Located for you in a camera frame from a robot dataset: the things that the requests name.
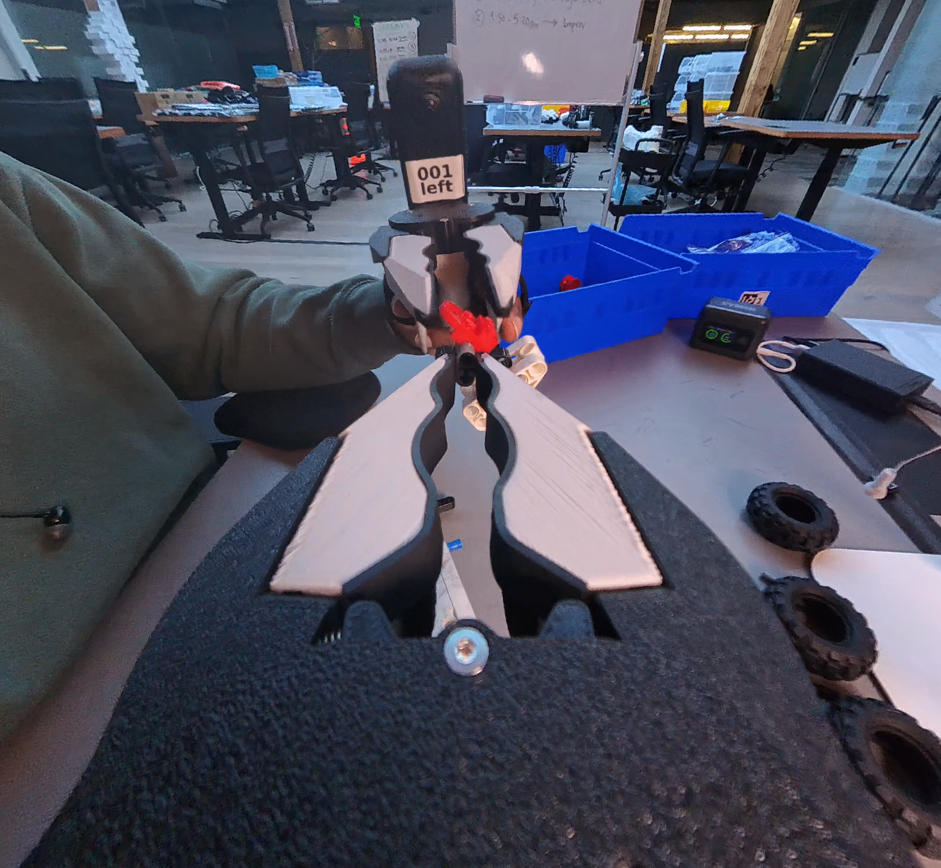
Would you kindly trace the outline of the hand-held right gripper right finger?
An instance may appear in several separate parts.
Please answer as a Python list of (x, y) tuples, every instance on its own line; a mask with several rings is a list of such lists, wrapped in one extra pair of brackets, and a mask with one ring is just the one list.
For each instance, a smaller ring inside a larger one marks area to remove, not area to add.
[(485, 447), (499, 471), (491, 559), (499, 583), (560, 592), (655, 588), (663, 576), (578, 418), (487, 356)]

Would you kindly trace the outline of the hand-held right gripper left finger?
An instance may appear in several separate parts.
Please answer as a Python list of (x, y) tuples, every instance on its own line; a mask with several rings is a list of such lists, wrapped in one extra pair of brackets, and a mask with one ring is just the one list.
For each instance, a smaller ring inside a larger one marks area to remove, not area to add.
[(452, 408), (453, 356), (443, 355), (347, 427), (271, 592), (434, 596), (443, 539), (433, 474)]

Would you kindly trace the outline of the red brick stack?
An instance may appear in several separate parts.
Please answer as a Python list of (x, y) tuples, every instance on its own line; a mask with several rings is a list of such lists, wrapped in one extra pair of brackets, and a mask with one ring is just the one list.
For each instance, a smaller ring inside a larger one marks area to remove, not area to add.
[(441, 303), (440, 316), (451, 330), (453, 343), (468, 348), (472, 354), (489, 354), (499, 347), (497, 325), (489, 316), (464, 310), (450, 300)]

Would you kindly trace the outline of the white thin brick liftarm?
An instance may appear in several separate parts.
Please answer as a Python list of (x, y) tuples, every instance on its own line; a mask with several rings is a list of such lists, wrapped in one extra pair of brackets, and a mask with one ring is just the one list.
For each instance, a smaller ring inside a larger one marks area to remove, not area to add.
[[(499, 360), (514, 375), (532, 388), (537, 388), (547, 374), (547, 360), (532, 335), (523, 335), (506, 347)], [(477, 430), (487, 427), (487, 413), (477, 400), (475, 383), (460, 385), (463, 397), (462, 414)]]

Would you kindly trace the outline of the white brick toy truck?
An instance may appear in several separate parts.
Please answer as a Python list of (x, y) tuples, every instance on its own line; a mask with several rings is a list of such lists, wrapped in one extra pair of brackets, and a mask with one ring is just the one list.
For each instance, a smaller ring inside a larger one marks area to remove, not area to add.
[(452, 553), (446, 543), (442, 543), (441, 571), (435, 587), (435, 610), (432, 638), (454, 625), (461, 625), (468, 620), (476, 620), (470, 598), (464, 588), (459, 572), (454, 564)]

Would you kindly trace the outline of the grey desk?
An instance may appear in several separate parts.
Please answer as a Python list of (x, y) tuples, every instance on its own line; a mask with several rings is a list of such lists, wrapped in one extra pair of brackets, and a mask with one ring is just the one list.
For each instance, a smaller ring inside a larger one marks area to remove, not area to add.
[[(837, 513), (839, 546), (919, 550), (817, 428), (756, 364), (691, 349), (691, 323), (558, 362), (541, 391), (618, 443), (691, 509), (755, 579), (803, 573), (761, 539), (744, 503), (759, 483), (799, 484)], [(111, 605), (77, 660), (2, 744), (2, 866), (19, 866), (85, 771), (161, 615), (207, 553), (305, 451), (244, 443)]]

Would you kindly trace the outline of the black desk mat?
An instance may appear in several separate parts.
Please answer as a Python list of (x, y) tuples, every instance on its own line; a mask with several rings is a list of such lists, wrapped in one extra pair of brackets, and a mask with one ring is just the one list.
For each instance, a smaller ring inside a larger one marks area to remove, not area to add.
[[(938, 554), (939, 404), (925, 394), (901, 414), (885, 415), (859, 408), (797, 378), (792, 372), (798, 355), (826, 341), (787, 336), (783, 343), (771, 345), (772, 356), (767, 360), (771, 377), (778, 380), (917, 548)], [(875, 344), (861, 339), (838, 341), (880, 354)]]

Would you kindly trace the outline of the black office chair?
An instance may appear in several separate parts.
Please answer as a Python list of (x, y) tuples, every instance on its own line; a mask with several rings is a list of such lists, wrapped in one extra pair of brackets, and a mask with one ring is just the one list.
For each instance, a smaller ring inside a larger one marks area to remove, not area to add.
[(235, 219), (244, 226), (260, 218), (253, 240), (270, 240), (268, 227), (278, 214), (302, 221), (314, 230), (312, 212), (320, 207), (307, 192), (307, 181), (292, 138), (291, 104), (287, 87), (262, 86), (257, 92), (258, 110), (243, 143), (237, 145), (242, 174), (251, 196), (251, 207)]
[(630, 137), (618, 151), (618, 167), (607, 210), (616, 225), (629, 215), (667, 212), (671, 198), (689, 201), (675, 214), (711, 212), (711, 198), (726, 201), (740, 188), (747, 168), (726, 160), (734, 131), (707, 129), (705, 82), (695, 79), (686, 91), (686, 130), (667, 137), (650, 129)]
[(370, 189), (383, 192), (383, 172), (392, 171), (372, 160), (379, 141), (371, 117), (370, 92), (367, 84), (351, 83), (345, 90), (346, 110), (325, 114), (322, 118), (326, 146), (335, 169), (334, 179), (324, 180), (320, 185), (328, 203), (336, 201), (341, 190), (361, 191), (371, 200)]
[(100, 77), (96, 77), (94, 82), (103, 123), (119, 126), (124, 131), (124, 136), (112, 139), (112, 147), (106, 156), (129, 202), (155, 212), (161, 222), (167, 220), (161, 208), (163, 203), (175, 203), (181, 212), (185, 212), (182, 200), (150, 189), (149, 182), (158, 180), (160, 158), (149, 127), (138, 119), (142, 109), (136, 97), (136, 84)]

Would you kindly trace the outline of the small whiteboard with notes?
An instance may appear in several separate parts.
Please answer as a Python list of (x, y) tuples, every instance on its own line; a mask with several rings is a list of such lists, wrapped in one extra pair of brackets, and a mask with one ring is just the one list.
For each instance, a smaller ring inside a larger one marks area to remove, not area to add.
[(396, 62), (419, 55), (419, 27), (416, 18), (374, 22), (371, 25), (378, 100), (389, 102), (388, 77)]

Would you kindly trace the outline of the wooden top table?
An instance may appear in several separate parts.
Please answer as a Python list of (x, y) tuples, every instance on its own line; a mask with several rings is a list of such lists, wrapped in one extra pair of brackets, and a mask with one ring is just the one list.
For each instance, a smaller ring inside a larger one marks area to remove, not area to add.
[[(291, 100), (290, 104), (290, 127), (292, 121), (321, 120), (325, 114), (342, 112), (347, 108), (346, 104), (326, 108), (294, 105)], [(213, 209), (213, 226), (197, 233), (199, 240), (240, 244), (265, 242), (252, 239), (260, 231), (260, 218), (241, 227), (234, 222), (251, 207), (251, 196), (236, 146), (243, 143), (256, 119), (257, 110), (258, 101), (254, 106), (184, 103), (158, 110), (154, 115), (154, 123), (173, 133), (192, 157), (198, 179)], [(291, 134), (297, 149), (292, 130)]]
[(706, 116), (706, 130), (731, 132), (731, 141), (751, 150), (746, 178), (736, 195), (728, 197), (723, 212), (742, 212), (757, 184), (765, 156), (775, 148), (790, 155), (802, 144), (825, 151), (809, 188), (797, 210), (796, 218), (810, 222), (830, 185), (832, 175), (844, 151), (878, 145), (910, 144), (920, 137), (918, 131), (900, 131), (887, 125), (856, 125), (832, 121), (770, 120), (736, 113)]
[(545, 218), (561, 220), (579, 156), (601, 139), (591, 120), (487, 124), (481, 167), (473, 186), (497, 198), (500, 211), (518, 215), (527, 231)]

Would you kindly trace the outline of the whiteboard on stand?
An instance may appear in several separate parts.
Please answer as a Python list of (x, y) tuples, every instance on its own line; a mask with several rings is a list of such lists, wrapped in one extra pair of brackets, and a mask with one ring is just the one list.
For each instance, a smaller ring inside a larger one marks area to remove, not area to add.
[(636, 73), (644, 0), (453, 0), (466, 101), (616, 106)]

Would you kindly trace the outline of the black toy tyre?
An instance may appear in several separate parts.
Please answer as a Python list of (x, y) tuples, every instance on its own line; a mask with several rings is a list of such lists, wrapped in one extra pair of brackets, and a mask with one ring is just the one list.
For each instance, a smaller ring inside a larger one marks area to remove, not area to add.
[(912, 848), (940, 858), (940, 743), (912, 716), (865, 697), (843, 697), (830, 719), (851, 763)]
[(765, 578), (764, 595), (810, 674), (853, 682), (871, 671), (878, 642), (848, 599), (812, 579)]
[(767, 541), (806, 555), (830, 548), (840, 533), (834, 510), (794, 484), (756, 486), (748, 496), (745, 512), (752, 527)]

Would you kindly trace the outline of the stack of clear plastic boxes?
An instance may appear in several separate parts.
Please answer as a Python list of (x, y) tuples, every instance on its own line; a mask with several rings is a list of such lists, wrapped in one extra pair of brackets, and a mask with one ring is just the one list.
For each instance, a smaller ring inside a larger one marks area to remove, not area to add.
[(684, 58), (678, 67), (673, 96), (667, 105), (670, 113), (686, 112), (686, 91), (690, 83), (703, 81), (704, 114), (726, 112), (745, 57), (744, 50), (720, 50)]

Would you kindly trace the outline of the black power adapter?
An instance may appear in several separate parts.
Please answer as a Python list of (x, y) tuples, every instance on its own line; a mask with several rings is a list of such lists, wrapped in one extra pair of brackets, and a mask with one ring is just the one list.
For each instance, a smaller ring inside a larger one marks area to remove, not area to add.
[(838, 340), (803, 350), (792, 373), (859, 408), (885, 415), (901, 414), (934, 384), (915, 369)]

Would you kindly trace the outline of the white paper sheet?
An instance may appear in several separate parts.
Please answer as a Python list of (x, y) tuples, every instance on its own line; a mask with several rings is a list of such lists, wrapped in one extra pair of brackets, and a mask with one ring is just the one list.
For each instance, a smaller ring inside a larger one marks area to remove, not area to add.
[(902, 364), (933, 379), (940, 389), (940, 325), (904, 321), (844, 319), (871, 341), (883, 343)]

